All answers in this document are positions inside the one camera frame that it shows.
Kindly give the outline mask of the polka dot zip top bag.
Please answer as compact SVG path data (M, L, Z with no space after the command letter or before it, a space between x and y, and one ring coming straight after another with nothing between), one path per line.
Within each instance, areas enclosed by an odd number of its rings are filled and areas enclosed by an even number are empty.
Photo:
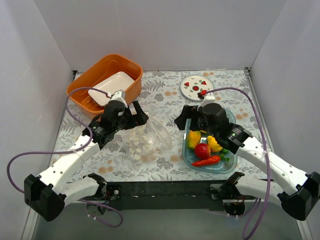
M172 149L168 130L156 119L148 117L146 124L120 132L126 154L134 164L155 159Z

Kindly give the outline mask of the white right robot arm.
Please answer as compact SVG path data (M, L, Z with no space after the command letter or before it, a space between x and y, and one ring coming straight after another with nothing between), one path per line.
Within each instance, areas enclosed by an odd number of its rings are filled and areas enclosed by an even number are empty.
M253 179L242 172L235 172L220 187L227 198L237 199L241 195L264 198L278 204L291 217L304 221L320 199L320 175L306 173L267 152L253 135L242 126L231 123L226 111L217 103L205 106L185 105L174 120L179 130L205 131L217 143L231 153L249 161L264 173L270 173L271 183Z

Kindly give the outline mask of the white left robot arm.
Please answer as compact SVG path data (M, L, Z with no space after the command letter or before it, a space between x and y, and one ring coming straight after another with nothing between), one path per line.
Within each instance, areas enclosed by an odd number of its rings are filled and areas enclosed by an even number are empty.
M119 100L111 100L104 112L92 119L78 137L70 153L57 160L38 176L30 174L24 180L24 201L50 222L68 204L81 199L102 200L107 194L107 181L96 173L69 183L73 174L107 143L117 132L147 123L149 117L138 101L133 101L135 114Z

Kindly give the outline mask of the fake carrot with green leaves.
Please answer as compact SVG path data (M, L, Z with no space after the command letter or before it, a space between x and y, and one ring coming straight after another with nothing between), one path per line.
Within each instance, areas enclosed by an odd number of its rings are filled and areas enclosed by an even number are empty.
M229 162L230 158L222 155L212 155L207 159L198 160L193 162L191 165L193 167L203 167L218 164L220 161Z

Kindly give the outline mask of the yellow orange fake mango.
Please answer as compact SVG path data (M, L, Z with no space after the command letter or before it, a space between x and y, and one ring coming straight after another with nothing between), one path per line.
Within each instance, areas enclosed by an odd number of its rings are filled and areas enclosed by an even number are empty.
M187 147L191 150L194 150L195 147L200 143L201 141L201 132L200 131L192 131L190 130L187 138Z

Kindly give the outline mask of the green fake chili pepper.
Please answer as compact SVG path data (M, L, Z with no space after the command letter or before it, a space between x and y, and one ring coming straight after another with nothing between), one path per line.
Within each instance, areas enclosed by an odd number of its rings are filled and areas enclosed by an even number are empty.
M229 153L229 150L223 148L222 151L221 151L221 153L224 154L224 155L225 155L225 154L228 154L228 153Z

